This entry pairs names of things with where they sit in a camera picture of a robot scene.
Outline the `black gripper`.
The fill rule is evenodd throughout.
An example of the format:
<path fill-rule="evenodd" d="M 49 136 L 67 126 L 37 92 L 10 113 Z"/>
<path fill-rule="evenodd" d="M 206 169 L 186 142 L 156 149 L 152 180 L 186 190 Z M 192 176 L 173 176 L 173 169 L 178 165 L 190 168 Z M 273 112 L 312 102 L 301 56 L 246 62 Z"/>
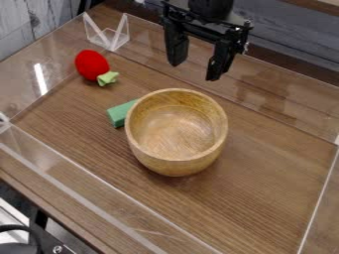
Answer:
<path fill-rule="evenodd" d="M 177 66 L 188 56 L 193 36 L 214 44 L 208 62 L 206 81 L 216 81 L 229 70 L 234 55 L 246 50 L 252 22 L 233 12 L 234 0 L 162 0 L 161 25 L 166 60 Z"/>

